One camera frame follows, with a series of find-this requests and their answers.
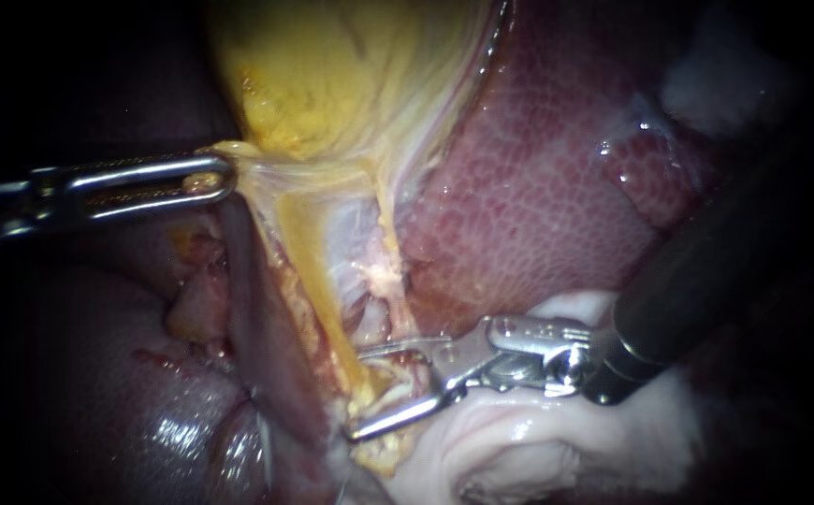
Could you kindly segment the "left arm instrument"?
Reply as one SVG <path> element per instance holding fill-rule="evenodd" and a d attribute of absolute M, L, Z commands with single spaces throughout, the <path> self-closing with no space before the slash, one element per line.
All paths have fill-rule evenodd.
<path fill-rule="evenodd" d="M 76 227 L 74 174 L 67 167 L 31 170 L 24 180 L 0 181 L 0 244 Z"/>

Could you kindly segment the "right arm instrument jaw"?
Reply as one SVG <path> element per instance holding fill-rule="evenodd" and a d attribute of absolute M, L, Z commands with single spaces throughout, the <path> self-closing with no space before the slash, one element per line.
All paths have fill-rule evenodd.
<path fill-rule="evenodd" d="M 343 436 L 351 443 L 377 439 L 385 434 L 423 421 L 468 395 L 469 387 L 433 388 L 416 397 L 373 405 L 343 425 Z"/>
<path fill-rule="evenodd" d="M 364 360 L 399 353 L 416 355 L 435 367 L 466 366 L 472 362 L 472 354 L 462 347 L 462 342 L 447 336 L 384 342 L 357 351 L 357 357 Z"/>

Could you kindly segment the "left arm instrument jaw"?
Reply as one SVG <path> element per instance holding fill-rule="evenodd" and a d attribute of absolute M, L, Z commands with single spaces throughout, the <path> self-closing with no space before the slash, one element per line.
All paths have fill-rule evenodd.
<path fill-rule="evenodd" d="M 215 203 L 237 182 L 236 170 L 222 157 L 191 152 L 72 166 L 63 176 L 64 226 Z"/>

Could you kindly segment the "right arm instrument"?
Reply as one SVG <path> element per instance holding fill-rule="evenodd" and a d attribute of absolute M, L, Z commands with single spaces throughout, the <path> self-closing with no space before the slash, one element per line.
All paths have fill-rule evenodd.
<path fill-rule="evenodd" d="M 572 397 L 598 365 L 592 337 L 592 328 L 572 319 L 485 316 L 433 352 L 433 370 L 444 390 L 457 397 L 477 387 Z"/>

